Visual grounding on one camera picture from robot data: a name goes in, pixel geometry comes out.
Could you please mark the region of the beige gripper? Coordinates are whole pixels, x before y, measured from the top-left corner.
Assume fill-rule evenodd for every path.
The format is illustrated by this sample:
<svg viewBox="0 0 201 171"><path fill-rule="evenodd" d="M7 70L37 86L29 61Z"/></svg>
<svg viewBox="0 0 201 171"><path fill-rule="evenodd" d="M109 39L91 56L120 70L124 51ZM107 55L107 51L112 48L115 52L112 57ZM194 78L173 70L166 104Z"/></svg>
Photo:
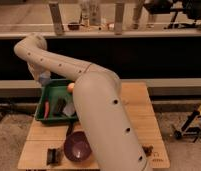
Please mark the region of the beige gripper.
<svg viewBox="0 0 201 171"><path fill-rule="evenodd" d="M48 72L38 65L28 63L28 69L34 80L37 82L41 82L43 79L48 78Z"/></svg>

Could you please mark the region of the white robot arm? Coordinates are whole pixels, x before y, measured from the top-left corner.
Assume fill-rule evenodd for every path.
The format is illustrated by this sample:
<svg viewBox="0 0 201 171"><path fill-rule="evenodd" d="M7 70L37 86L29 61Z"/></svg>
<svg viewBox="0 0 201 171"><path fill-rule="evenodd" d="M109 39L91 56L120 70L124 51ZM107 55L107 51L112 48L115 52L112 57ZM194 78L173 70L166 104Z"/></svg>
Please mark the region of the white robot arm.
<svg viewBox="0 0 201 171"><path fill-rule="evenodd" d="M120 98L119 76L92 62L49 52L31 34L14 46L22 60L75 82L74 106L101 171L153 171Z"/></svg>

